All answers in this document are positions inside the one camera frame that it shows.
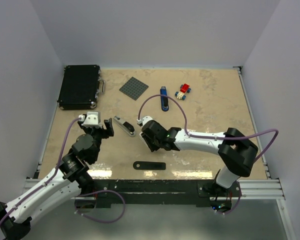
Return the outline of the black stapler top cover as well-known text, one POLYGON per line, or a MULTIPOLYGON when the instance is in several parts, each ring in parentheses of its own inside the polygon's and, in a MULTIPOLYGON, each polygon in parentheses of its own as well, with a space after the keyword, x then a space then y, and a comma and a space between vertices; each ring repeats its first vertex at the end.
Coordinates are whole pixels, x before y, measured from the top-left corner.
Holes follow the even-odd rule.
POLYGON ((135 170, 163 171, 163 170, 166 170, 166 163, 165 162, 153 162, 153 161, 135 161, 133 163, 133 168, 135 170))

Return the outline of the small white stapler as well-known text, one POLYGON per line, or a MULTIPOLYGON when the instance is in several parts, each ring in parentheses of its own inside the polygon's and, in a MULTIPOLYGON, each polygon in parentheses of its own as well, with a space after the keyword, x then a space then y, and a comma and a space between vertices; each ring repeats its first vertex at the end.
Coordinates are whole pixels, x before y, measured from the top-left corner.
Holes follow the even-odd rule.
POLYGON ((147 143, 147 141, 144 139, 143 133, 142 133, 142 132, 139 133, 139 138, 140 138, 140 140, 144 143, 144 145, 147 146, 147 148, 149 148, 148 143, 147 143))

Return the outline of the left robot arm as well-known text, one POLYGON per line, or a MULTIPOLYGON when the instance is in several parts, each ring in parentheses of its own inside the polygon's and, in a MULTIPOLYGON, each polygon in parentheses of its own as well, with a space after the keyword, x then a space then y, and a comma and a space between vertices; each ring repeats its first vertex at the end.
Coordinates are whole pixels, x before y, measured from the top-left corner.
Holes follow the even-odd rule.
POLYGON ((93 192, 89 166, 97 161, 102 140, 114 136, 112 119, 101 124, 97 115, 84 114, 75 122, 84 134, 67 154, 59 154, 46 177, 14 200, 0 202, 0 231, 5 239, 23 239, 44 215, 73 197, 93 192))

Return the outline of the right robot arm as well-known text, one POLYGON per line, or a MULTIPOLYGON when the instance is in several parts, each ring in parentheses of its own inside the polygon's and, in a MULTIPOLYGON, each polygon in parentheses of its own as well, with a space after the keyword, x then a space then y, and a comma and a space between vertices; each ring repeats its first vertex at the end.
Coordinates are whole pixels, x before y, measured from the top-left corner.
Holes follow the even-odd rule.
POLYGON ((225 166, 218 172, 213 183, 213 192, 225 196, 234 182, 251 175, 258 147, 236 128, 225 132, 205 133, 187 131, 180 127, 165 129, 161 124, 146 116, 141 123, 140 138, 151 152, 200 151, 218 155, 225 166))

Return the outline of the grey studded building plate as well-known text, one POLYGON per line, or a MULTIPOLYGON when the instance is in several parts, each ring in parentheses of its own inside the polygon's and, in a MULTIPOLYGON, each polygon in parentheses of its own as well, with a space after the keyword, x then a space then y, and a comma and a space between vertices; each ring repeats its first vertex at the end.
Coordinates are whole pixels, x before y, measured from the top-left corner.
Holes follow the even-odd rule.
POLYGON ((135 77, 131 77, 119 91, 136 101, 148 88, 147 84, 135 77))

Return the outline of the red white toy car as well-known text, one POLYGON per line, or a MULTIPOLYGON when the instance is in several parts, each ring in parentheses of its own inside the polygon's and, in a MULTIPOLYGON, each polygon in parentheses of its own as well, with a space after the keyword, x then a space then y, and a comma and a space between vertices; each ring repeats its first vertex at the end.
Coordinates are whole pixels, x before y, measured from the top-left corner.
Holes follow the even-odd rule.
POLYGON ((175 97, 178 99, 178 100, 182 100, 184 101, 186 99, 186 94, 190 93, 191 92, 191 88, 190 88, 190 85, 189 84, 182 84, 179 88, 179 91, 176 91, 175 92, 175 97))

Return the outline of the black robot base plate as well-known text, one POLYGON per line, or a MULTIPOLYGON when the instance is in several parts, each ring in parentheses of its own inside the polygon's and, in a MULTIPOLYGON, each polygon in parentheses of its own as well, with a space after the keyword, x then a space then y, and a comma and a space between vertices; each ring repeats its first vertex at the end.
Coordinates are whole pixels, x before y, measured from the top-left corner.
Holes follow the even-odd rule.
POLYGON ((212 179, 95 179, 94 183, 79 190, 79 198, 96 199, 97 208, 110 208, 121 204, 119 193, 127 205, 195 205, 213 207, 225 203, 229 208, 230 200, 242 195, 237 182, 229 189, 217 186, 212 179))

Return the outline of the aluminium table edge rail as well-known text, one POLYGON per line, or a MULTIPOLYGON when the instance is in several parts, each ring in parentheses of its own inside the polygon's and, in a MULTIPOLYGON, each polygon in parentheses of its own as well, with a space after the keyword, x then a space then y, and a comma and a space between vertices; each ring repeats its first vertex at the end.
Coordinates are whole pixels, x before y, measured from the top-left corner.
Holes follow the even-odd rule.
MULTIPOLYGON (((259 131, 256 126, 251 104, 243 81, 242 67, 234 66, 233 69, 236 70, 238 73, 238 77, 240 79, 241 87, 243 90, 243 94, 251 118, 253 130, 255 133, 257 133, 259 131)), ((285 195, 282 189, 281 182, 279 178, 272 178, 265 155, 263 155, 257 162, 258 163, 262 162, 266 179, 246 179, 246 178, 239 179, 238 182, 240 184, 241 193, 242 193, 240 199, 241 200, 276 200, 277 202, 284 201, 285 195)))

